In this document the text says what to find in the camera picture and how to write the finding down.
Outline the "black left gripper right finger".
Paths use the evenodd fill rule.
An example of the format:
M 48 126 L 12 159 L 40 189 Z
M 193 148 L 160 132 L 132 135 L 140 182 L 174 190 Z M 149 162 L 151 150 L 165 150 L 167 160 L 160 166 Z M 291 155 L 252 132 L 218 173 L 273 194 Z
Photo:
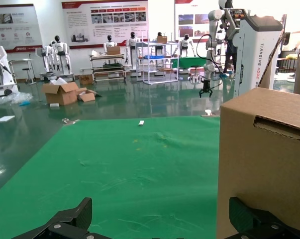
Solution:
M 226 239 L 300 239 L 300 230 L 269 211 L 248 207 L 237 197 L 229 199 L 229 220 L 237 233 Z

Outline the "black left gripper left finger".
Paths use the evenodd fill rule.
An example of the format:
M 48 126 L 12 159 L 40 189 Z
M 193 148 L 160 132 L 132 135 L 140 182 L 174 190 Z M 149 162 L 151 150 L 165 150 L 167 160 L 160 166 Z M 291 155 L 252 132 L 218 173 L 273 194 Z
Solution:
M 85 197 L 78 206 L 58 211 L 46 224 L 16 236 L 17 239 L 103 239 L 92 233 L 92 198 Z

